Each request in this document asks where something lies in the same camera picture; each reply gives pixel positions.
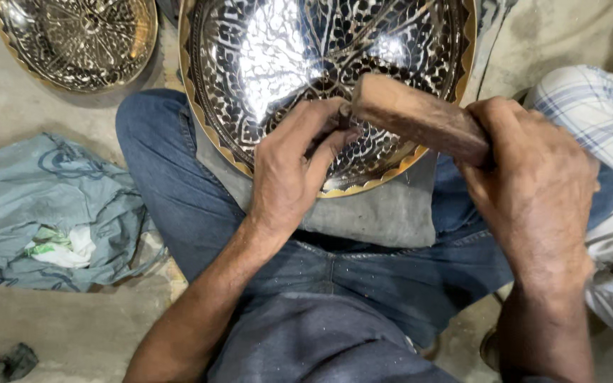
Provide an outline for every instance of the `hand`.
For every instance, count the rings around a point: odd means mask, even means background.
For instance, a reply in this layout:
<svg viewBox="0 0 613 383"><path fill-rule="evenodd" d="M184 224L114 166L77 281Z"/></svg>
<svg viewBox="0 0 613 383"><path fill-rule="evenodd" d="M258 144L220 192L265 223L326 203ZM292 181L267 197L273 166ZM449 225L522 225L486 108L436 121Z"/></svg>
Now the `hand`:
<svg viewBox="0 0 613 383"><path fill-rule="evenodd" d="M333 126L342 98L302 101L255 148L255 174L248 218L253 225L287 240L313 205L330 164L353 142L357 129L336 130L313 152L304 153L314 137Z"/></svg>
<svg viewBox="0 0 613 383"><path fill-rule="evenodd" d="M467 110L491 136L496 169L458 167L515 280L582 288L593 267L584 240L599 161L566 129L515 101L493 98Z"/></svg>

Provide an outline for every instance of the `wooden mallet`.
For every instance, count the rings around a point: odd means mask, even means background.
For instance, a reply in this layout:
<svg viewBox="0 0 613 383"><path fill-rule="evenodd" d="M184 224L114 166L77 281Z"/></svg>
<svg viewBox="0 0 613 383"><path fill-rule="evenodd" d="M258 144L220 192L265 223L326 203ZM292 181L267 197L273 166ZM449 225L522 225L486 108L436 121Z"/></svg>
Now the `wooden mallet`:
<svg viewBox="0 0 613 383"><path fill-rule="evenodd" d="M364 74L342 115L368 121L477 167L493 163L484 128L465 109L382 74Z"/></svg>

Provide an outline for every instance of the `engraved bowl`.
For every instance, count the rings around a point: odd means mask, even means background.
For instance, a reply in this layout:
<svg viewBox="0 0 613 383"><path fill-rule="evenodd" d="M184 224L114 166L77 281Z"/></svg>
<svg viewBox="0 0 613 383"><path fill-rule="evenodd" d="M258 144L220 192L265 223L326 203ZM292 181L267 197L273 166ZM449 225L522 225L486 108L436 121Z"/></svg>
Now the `engraved bowl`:
<svg viewBox="0 0 613 383"><path fill-rule="evenodd" d="M158 36L155 0L0 0L0 34L46 85L100 93L136 79Z"/></svg>
<svg viewBox="0 0 613 383"><path fill-rule="evenodd" d="M472 66L473 0L184 0L181 70L221 154L252 176L253 151L301 100L341 96L366 72L459 102ZM320 197L362 192L426 149L363 121Z"/></svg>

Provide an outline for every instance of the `black object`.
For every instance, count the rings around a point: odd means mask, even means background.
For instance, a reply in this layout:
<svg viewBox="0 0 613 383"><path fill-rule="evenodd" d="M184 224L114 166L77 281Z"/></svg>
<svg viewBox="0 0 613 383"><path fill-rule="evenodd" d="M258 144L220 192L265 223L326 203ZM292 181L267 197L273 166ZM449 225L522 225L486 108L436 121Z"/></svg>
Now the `black object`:
<svg viewBox="0 0 613 383"><path fill-rule="evenodd" d="M181 8L179 0L155 0L160 7L160 12L165 13L167 19L178 28L178 13Z"/></svg>
<svg viewBox="0 0 613 383"><path fill-rule="evenodd" d="M0 355L0 383L24 378L37 365L35 352L24 343L19 343L8 353Z"/></svg>

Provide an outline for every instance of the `light blue plastic bag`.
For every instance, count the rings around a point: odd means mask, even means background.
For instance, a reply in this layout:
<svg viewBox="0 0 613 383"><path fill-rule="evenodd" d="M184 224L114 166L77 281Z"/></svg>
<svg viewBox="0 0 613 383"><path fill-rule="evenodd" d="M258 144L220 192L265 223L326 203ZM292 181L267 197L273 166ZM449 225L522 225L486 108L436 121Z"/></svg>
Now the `light blue plastic bag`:
<svg viewBox="0 0 613 383"><path fill-rule="evenodd" d="M55 134L0 149L0 284L85 292L139 274L130 270L146 216L129 173ZM64 268L25 256L41 225L69 231L89 224L96 250L86 268Z"/></svg>

